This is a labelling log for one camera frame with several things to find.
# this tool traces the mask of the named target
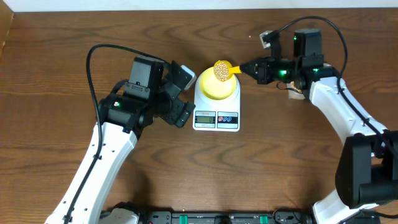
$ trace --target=yellow bowl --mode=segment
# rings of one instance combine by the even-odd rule
[[[223,100],[229,97],[236,88],[236,77],[224,82],[219,81],[214,74],[213,67],[206,69],[200,75],[199,87],[201,92],[212,100]]]

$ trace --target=wooden table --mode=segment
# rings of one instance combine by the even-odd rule
[[[349,48],[349,89],[378,121],[398,129],[398,9],[17,13],[0,63],[1,222],[43,223],[75,175],[95,124],[85,73],[91,46],[133,47],[200,74],[220,59],[239,64],[269,55],[258,35],[307,15],[338,25]],[[340,40],[322,21],[285,31],[283,55],[292,58],[293,31],[301,28],[321,28],[326,61],[340,68]],[[99,99],[129,77],[134,56],[95,52]],[[288,100],[275,83],[239,79],[238,133],[194,131],[192,121],[177,129],[156,119],[104,209],[132,200],[175,211],[266,211],[307,208],[330,193],[342,145],[323,114]],[[183,98],[193,101],[193,89]],[[380,210],[397,213],[398,203]]]

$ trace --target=black base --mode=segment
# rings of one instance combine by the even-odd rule
[[[120,203],[115,208],[124,208],[139,216],[139,224],[316,224],[309,213],[293,212],[292,210],[278,209],[273,213],[246,212],[246,213],[175,213],[174,211],[151,212],[137,209],[131,203]],[[362,213],[355,218],[337,224],[381,224],[379,217],[370,217]]]

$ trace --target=white scale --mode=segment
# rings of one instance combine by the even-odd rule
[[[223,100],[212,100],[195,85],[193,128],[200,131],[239,131],[241,127],[241,85],[236,78],[235,91]]]

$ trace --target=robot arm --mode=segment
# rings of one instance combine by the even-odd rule
[[[169,73],[162,79],[164,67]],[[195,74],[189,68],[184,65],[180,67],[174,61],[168,64],[155,58],[137,56],[128,82],[119,82],[100,101],[101,121],[94,127],[87,153],[66,194],[45,223],[98,223],[115,177],[134,149],[142,130],[158,116],[170,125],[179,128],[184,126],[195,105],[191,102],[184,103],[178,96],[195,79]],[[123,85],[124,93],[118,95],[117,91]],[[73,198],[96,156],[98,123],[101,124],[103,136],[101,154],[95,158],[96,162],[68,216]],[[136,224],[137,221],[138,217],[133,212],[115,209],[113,215],[102,219],[100,223]]]
[[[87,153],[80,164],[69,189],[63,196],[61,202],[54,210],[45,223],[64,223],[64,216],[67,213],[72,198],[75,196],[80,183],[83,180],[95,155],[98,144],[98,124],[94,127],[93,137],[88,146]],[[127,155],[134,149],[137,143],[137,136],[134,132],[125,133],[123,127],[104,122],[103,148],[101,156],[95,164],[81,194],[76,201],[72,213],[72,223],[97,223],[101,209],[109,190],[113,185],[114,179]]]
[[[311,84],[309,100],[313,105],[319,108],[326,116],[330,124],[340,137],[341,143],[345,143],[346,138],[354,134],[361,133],[365,136],[375,135],[368,126],[364,125],[361,118],[347,105],[341,94],[337,90],[337,77],[321,78],[317,82]],[[352,94],[348,91],[343,79],[340,85],[344,88],[344,93],[355,105],[355,107],[369,118],[369,122],[380,132],[383,133],[387,128],[381,123],[373,119],[372,116],[356,101]]]
[[[343,98],[338,91],[339,72],[324,64],[319,30],[295,31],[295,60],[282,59],[279,31],[266,31],[260,35],[264,48],[271,48],[270,57],[244,63],[240,69],[256,79],[258,84],[293,82],[296,89],[292,90],[302,93],[322,111],[344,145],[335,177],[336,190],[313,205],[312,220],[318,224],[335,224],[347,220],[361,209],[374,208],[398,199],[398,132],[388,131],[374,120],[340,78],[340,87],[345,97],[368,119],[374,129],[364,124]],[[386,150],[379,135],[393,145],[392,149]],[[372,156],[382,158],[382,164],[372,165]]]
[[[343,145],[348,137],[357,133],[365,136],[375,135],[368,126],[364,126],[358,115],[347,105],[345,100],[338,94],[336,86],[337,78],[321,78],[319,81],[312,83],[310,90],[310,98],[312,104],[318,107],[326,116],[330,124],[339,135]],[[346,88],[343,79],[340,80],[340,85],[345,90],[346,96],[349,98],[355,107],[367,118],[370,118],[373,126],[381,133],[385,129],[381,123],[372,119],[368,112],[356,101],[352,94]],[[370,203],[361,206],[360,208],[350,209],[345,205],[335,189],[323,200],[315,203],[312,207],[312,212],[316,222],[319,224],[335,224],[359,212],[360,209],[370,209],[378,206],[376,203]]]

